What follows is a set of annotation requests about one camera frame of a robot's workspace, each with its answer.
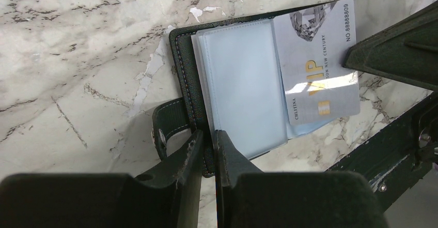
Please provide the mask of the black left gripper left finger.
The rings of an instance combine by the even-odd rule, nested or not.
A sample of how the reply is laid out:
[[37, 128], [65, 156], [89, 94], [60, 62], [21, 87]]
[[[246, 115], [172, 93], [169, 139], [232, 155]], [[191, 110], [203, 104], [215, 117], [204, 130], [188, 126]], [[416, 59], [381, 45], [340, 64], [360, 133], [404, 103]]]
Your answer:
[[1, 182], [1, 227], [196, 227], [203, 133], [144, 173], [15, 174]]

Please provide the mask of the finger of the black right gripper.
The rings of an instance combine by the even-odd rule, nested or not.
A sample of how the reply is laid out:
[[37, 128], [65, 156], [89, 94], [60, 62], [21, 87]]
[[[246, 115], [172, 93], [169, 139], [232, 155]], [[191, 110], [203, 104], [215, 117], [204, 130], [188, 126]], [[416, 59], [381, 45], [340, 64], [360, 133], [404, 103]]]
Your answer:
[[342, 66], [437, 90], [437, 2], [350, 47]]

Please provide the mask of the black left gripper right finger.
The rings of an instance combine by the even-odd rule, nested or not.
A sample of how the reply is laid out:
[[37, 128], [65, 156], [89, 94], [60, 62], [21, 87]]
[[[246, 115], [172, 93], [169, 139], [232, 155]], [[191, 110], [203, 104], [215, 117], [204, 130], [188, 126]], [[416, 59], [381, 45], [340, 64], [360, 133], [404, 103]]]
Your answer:
[[228, 134], [213, 138], [218, 227], [387, 227], [365, 178], [350, 171], [265, 173]]

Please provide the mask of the silver VIP credit card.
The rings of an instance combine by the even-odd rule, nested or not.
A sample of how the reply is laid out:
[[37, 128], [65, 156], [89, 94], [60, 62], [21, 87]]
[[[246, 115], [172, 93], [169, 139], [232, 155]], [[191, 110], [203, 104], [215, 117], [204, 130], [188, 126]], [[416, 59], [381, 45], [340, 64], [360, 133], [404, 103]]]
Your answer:
[[358, 73], [342, 65], [356, 44], [354, 1], [277, 16], [273, 27], [290, 123], [358, 114]]

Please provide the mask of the black leather card holder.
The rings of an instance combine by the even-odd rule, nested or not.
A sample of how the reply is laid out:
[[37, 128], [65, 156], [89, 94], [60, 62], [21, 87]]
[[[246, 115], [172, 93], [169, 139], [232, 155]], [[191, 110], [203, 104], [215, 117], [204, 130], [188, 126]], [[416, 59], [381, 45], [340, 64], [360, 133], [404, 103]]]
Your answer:
[[277, 16], [322, 7], [313, 4], [172, 30], [168, 39], [182, 97], [154, 110], [152, 138], [159, 158], [167, 158], [170, 137], [185, 129], [200, 130], [202, 174], [209, 178], [215, 173], [216, 130], [226, 131], [237, 150], [254, 159], [330, 123], [325, 118], [291, 124], [273, 24]]

